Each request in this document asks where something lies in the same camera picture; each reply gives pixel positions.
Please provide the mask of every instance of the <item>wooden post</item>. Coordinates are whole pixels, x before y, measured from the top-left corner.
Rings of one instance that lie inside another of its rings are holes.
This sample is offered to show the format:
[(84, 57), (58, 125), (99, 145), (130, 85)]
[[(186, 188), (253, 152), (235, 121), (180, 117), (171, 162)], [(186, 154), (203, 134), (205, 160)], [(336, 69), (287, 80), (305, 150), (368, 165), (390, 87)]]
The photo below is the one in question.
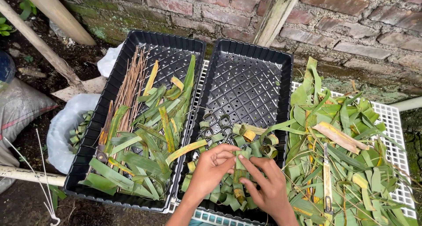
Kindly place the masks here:
[(63, 32), (79, 44), (94, 46), (97, 43), (59, 0), (30, 0)]
[(50, 64), (63, 75), (67, 82), (74, 85), (78, 93), (85, 93), (84, 86), (76, 73), (66, 62), (60, 58), (10, 7), (5, 0), (0, 0), (0, 13), (21, 32), (29, 42), (50, 62)]
[(261, 26), (256, 32), (254, 44), (269, 47), (297, 2), (298, 0), (271, 0)]

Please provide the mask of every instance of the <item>white plastic crate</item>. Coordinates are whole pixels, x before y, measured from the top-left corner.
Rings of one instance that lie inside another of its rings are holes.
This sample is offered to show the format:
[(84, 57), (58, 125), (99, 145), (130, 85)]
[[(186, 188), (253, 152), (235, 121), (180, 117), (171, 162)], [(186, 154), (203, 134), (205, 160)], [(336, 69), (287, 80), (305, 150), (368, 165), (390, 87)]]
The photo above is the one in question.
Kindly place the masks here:
[[(209, 61), (204, 60), (202, 70), (201, 70), (201, 77), (198, 84), (198, 88), (196, 90), (195, 94), (195, 100), (193, 104), (193, 108), (196, 108), (198, 106), (199, 101), (199, 95), (202, 90), (204, 80), (205, 80), (205, 74), (208, 69)], [(293, 82), (292, 83), (292, 92), (295, 91), (301, 83)], [(338, 97), (342, 96), (343, 94), (331, 92), (331, 96)], [(403, 131), (401, 129), (401, 122), (400, 122), (400, 115), (398, 112), (398, 109), (395, 107), (390, 107), (388, 105), (371, 102), (372, 107), (375, 112), (377, 112), (380, 117), (376, 121), (376, 124), (378, 124), (381, 121), (384, 121), (386, 126), (386, 131), (384, 134), (388, 135), (389, 137), (393, 138), (398, 144), (402, 145), (404, 147), (404, 139), (403, 139)], [(188, 128), (191, 128), (193, 124), (193, 119), (189, 121)], [(392, 164), (398, 166), (401, 170), (403, 170), (407, 175), (409, 175), (409, 166), (407, 162), (407, 155), (402, 150), (400, 150), (398, 147), (394, 146), (390, 141), (385, 140), (384, 137), (381, 137), (382, 142), (387, 146), (387, 160), (391, 161)], [(411, 198), (411, 189), (406, 187), (402, 183), (398, 183), (399, 188), (396, 189), (394, 192), (392, 192), (390, 195), (391, 197), (399, 202), (404, 203), (408, 205), (411, 208), (415, 207), (415, 204)], [(171, 205), (169, 208), (169, 213), (173, 213), (175, 208), (177, 206), (176, 199), (172, 199)], [(402, 208), (404, 215), (410, 218), (416, 218), (416, 213), (414, 210), (409, 210), (407, 208)], [(209, 213), (200, 209), (196, 209), (193, 217), (193, 219), (218, 225), (218, 226), (252, 226), (255, 224), (245, 223), (242, 221), (222, 217), (213, 213)]]

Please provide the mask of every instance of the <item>white plastic bag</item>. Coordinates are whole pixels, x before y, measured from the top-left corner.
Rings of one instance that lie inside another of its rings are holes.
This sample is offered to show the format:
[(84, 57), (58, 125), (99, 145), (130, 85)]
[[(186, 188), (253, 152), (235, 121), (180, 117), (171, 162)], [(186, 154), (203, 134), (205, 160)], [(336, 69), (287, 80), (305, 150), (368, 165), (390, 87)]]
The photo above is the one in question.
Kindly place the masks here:
[(47, 134), (49, 161), (60, 172), (67, 174), (75, 155), (69, 144), (69, 131), (83, 122), (82, 114), (94, 110), (101, 94), (78, 94), (69, 100), (52, 120)]
[(102, 76), (106, 78), (110, 76), (111, 70), (114, 67), (114, 63), (116, 62), (120, 50), (123, 47), (123, 43), (116, 48), (109, 48), (105, 56), (97, 62), (98, 70)]

